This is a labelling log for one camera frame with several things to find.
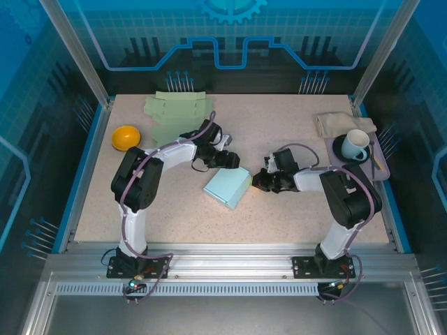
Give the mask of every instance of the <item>tray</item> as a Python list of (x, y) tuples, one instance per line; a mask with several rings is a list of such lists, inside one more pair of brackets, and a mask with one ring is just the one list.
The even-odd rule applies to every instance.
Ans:
[[(362, 168), (363, 172), (366, 174), (366, 177), (368, 177), (371, 181), (382, 181), (387, 180), (390, 178), (390, 169), (388, 168), (388, 165), (386, 164), (385, 157), (383, 157), (382, 149), (380, 148), (379, 140), (377, 139), (376, 134), (369, 134), (369, 137), (374, 139), (374, 157), (382, 166), (384, 167), (385, 171), (381, 171), (376, 168), (376, 172), (374, 173), (374, 179), (372, 178), (372, 171), (371, 171), (371, 160), (368, 159), (364, 163), (360, 164), (360, 167)], [(343, 166), (346, 163), (339, 160), (334, 151), (332, 150), (332, 144), (334, 142), (334, 138), (326, 138), (326, 149), (328, 150), (329, 155), (329, 161), (332, 165), (336, 166)]]

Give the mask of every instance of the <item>orange bowl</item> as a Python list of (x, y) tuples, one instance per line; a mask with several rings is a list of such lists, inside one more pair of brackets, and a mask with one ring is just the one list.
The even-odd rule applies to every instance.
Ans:
[(131, 147), (140, 144), (141, 134), (137, 128), (132, 126), (121, 126), (112, 134), (112, 146), (116, 150), (127, 151)]

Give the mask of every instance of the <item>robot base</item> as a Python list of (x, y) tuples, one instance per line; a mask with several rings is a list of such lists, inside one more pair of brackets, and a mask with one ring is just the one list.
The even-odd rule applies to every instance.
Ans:
[(356, 271), (352, 258), (340, 257), (336, 260), (327, 260), (324, 270), (317, 264), (315, 256), (292, 257), (293, 278), (294, 279), (345, 279), (346, 273), (342, 265), (349, 269), (349, 278), (356, 277)]
[[(143, 275), (146, 279), (157, 279), (168, 260), (168, 257), (159, 260), (129, 257), (117, 248), (117, 255), (109, 259), (106, 277), (131, 279), (137, 275)], [(165, 271), (162, 278), (167, 277), (168, 270)]]

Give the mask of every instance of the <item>coffee mug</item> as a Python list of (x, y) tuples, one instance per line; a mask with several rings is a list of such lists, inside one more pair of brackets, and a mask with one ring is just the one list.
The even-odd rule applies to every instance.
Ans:
[(354, 159), (356, 161), (364, 161), (368, 157), (365, 148), (369, 144), (369, 136), (360, 129), (354, 129), (344, 138), (342, 144), (342, 155), (347, 159)]

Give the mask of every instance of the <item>black saucer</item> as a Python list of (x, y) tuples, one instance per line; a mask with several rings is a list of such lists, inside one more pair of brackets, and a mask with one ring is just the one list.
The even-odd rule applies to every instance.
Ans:
[(365, 148), (366, 151), (366, 158), (363, 161), (357, 161), (355, 159), (345, 158), (342, 155), (342, 145), (343, 141), (346, 135), (340, 135), (339, 137), (335, 138), (334, 142), (332, 143), (332, 150), (334, 151), (335, 157), (337, 157), (339, 160), (345, 163), (357, 163), (362, 164), (366, 162), (369, 159), (369, 145)]

